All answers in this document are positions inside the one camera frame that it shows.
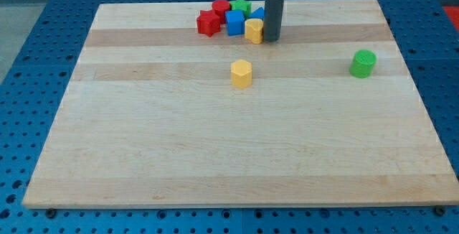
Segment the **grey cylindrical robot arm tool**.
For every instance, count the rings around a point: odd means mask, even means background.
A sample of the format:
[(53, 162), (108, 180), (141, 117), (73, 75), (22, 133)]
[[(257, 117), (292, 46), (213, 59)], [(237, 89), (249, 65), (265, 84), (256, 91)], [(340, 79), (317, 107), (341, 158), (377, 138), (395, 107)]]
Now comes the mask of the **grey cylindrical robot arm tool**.
[(276, 42), (280, 38), (285, 0), (265, 0), (263, 37), (266, 42)]

